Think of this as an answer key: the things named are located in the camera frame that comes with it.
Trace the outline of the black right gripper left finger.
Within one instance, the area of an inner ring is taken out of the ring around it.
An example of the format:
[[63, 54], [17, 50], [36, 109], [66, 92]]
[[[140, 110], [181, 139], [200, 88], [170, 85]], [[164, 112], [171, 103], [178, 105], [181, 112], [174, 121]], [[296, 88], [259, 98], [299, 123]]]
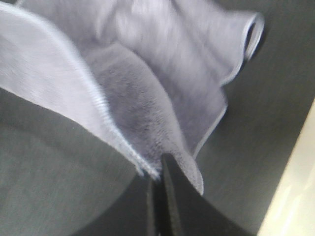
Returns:
[[154, 184], [135, 176], [122, 195], [74, 236], [159, 236], [154, 208]]

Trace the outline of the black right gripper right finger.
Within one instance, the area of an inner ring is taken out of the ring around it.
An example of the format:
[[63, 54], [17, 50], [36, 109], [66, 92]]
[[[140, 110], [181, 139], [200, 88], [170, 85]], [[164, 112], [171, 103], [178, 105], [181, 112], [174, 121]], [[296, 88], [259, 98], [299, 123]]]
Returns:
[[171, 154], [162, 155], [162, 179], [170, 236], [250, 236], [209, 204], [193, 187]]

